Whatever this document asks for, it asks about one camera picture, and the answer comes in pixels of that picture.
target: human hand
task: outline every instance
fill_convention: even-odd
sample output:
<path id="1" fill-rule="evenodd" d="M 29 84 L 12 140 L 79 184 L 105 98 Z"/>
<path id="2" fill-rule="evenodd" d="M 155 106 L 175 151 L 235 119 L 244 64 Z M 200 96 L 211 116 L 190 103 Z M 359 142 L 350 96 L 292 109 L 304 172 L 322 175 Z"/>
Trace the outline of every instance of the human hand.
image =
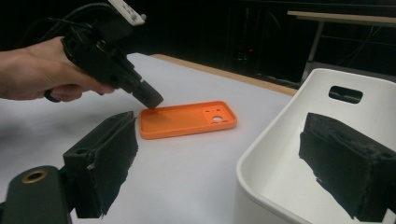
<path id="1" fill-rule="evenodd" d="M 0 98 L 34 100 L 52 89 L 53 98 L 70 102 L 84 91 L 113 92 L 114 88 L 90 77 L 66 58 L 61 39 L 0 52 Z"/>

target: white tabletop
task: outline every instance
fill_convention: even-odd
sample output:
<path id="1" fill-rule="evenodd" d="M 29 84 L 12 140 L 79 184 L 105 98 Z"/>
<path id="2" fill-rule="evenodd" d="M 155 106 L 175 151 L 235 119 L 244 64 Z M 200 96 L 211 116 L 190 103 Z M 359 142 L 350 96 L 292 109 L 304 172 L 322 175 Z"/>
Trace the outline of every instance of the white tabletop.
<path id="1" fill-rule="evenodd" d="M 78 219 L 73 211 L 73 223 L 231 223 L 236 162 L 291 97 L 142 54 L 129 59 L 162 94 L 160 106 L 224 101 L 238 123 L 231 130 L 144 140 L 136 122 L 139 151 L 118 198 L 102 219 Z M 41 165 L 62 168 L 66 150 L 104 119 L 131 110 L 138 116 L 144 108 L 123 90 L 87 92 L 59 104 L 0 100 L 0 202 L 14 176 Z"/>

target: white bin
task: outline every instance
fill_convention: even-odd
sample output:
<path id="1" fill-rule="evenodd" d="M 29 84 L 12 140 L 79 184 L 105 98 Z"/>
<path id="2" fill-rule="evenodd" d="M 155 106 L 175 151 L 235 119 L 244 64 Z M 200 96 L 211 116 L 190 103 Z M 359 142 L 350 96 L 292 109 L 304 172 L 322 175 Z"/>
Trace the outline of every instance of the white bin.
<path id="1" fill-rule="evenodd" d="M 333 86 L 361 91 L 361 101 L 352 104 L 329 97 Z M 308 112 L 338 119 L 396 149 L 396 84 L 316 69 L 237 163 L 233 224 L 360 223 L 319 185 L 298 155 Z M 382 223 L 395 220 L 388 210 Z"/>

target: dark background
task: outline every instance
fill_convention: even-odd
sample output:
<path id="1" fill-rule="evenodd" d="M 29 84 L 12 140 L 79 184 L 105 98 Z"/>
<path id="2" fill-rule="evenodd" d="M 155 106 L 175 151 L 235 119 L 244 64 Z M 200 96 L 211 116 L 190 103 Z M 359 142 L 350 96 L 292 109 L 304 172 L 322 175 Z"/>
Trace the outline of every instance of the dark background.
<path id="1" fill-rule="evenodd" d="M 62 18 L 89 0 L 1 0 L 0 50 L 15 49 L 27 28 Z M 316 21 L 288 10 L 396 17 L 395 1 L 126 1 L 145 13 L 145 25 L 120 42 L 125 52 L 166 54 L 258 79 L 299 83 Z M 43 26 L 30 35 L 43 35 Z M 396 29 L 326 23 L 316 61 L 396 76 Z"/>

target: orange phone case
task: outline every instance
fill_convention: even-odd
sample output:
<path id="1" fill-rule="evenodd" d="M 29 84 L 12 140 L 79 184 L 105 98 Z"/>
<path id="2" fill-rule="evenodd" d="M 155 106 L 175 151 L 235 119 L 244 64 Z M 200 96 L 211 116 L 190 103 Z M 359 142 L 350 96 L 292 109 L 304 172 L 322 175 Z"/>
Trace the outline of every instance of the orange phone case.
<path id="1" fill-rule="evenodd" d="M 144 139 L 174 137 L 231 129 L 236 115 L 222 101 L 145 109 L 140 113 L 140 135 Z"/>

